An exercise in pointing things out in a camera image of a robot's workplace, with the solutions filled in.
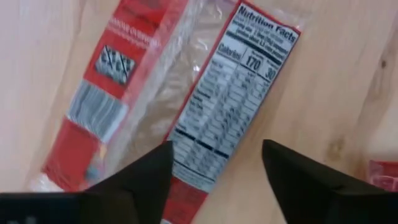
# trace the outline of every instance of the wooden table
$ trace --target wooden table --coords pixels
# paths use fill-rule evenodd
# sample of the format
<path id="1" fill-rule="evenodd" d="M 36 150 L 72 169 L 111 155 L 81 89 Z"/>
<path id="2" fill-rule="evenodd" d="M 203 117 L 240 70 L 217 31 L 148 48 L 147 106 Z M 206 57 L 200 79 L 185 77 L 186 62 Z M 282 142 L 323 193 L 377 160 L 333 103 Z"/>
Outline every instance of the wooden table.
<path id="1" fill-rule="evenodd" d="M 369 157 L 398 159 L 398 1 L 252 1 L 310 20 L 195 223 L 284 222 L 260 158 L 263 139 L 360 178 Z M 24 185 L 70 49 L 81 28 L 96 23 L 92 14 L 106 22 L 112 5 L 1 3 L 0 190 Z"/>

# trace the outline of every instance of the light wood surface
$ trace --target light wood surface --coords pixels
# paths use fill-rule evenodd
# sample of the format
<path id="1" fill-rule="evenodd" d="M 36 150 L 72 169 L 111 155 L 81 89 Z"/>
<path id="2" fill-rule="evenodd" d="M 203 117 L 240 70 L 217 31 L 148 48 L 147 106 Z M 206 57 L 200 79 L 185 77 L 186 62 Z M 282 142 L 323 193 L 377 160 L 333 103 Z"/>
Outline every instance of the light wood surface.
<path id="1" fill-rule="evenodd" d="M 195 223 L 284 222 L 262 165 L 263 139 L 357 177 L 364 177 L 369 157 L 398 159 L 398 1 L 272 2 L 310 20 Z M 84 69 L 116 4 L 0 3 L 1 191 L 22 189 L 38 164 L 34 158 L 43 153 L 40 140 L 49 134 L 44 126 L 64 74 L 82 74 L 66 64 L 79 61 Z M 89 36 L 82 27 L 92 29 Z M 81 58 L 70 58 L 76 49 Z"/>

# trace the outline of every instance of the black pointed shape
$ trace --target black pointed shape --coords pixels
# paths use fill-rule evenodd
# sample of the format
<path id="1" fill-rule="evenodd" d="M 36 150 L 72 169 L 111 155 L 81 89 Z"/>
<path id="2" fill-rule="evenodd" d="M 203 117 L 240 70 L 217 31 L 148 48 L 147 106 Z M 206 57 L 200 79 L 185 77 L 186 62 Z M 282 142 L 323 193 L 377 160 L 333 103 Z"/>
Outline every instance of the black pointed shape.
<path id="1" fill-rule="evenodd" d="M 288 224 L 398 223 L 398 195 L 265 140 L 262 160 Z"/>
<path id="2" fill-rule="evenodd" d="M 159 224 L 173 154 L 167 142 L 84 192 L 0 194 L 0 223 Z"/>

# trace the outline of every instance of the barcode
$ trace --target barcode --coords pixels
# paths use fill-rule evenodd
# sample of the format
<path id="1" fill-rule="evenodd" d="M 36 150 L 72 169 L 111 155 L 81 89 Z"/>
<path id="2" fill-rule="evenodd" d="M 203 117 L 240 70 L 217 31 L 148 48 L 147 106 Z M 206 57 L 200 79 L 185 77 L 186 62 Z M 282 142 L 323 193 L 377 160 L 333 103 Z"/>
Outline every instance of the barcode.
<path id="1" fill-rule="evenodd" d="M 102 49 L 95 69 L 119 84 L 126 84 L 136 63 L 109 46 Z"/>
<path id="2" fill-rule="evenodd" d="M 170 222 L 167 221 L 167 220 L 162 220 L 162 221 L 160 222 L 160 224 L 173 224 L 173 223 L 170 223 Z"/>
<path id="3" fill-rule="evenodd" d="M 82 81 L 72 101 L 68 119 L 108 142 L 127 113 L 127 106 L 104 90 Z"/>

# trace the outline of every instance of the nutrition facts label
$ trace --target nutrition facts label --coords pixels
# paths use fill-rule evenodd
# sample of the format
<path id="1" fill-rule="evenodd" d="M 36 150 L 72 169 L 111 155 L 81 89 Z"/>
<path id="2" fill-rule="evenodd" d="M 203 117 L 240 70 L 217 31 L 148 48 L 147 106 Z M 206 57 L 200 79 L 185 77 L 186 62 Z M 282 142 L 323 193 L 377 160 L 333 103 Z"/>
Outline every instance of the nutrition facts label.
<path id="1" fill-rule="evenodd" d="M 173 175 L 209 192 L 244 136 L 299 33 L 242 3 L 168 140 Z"/>

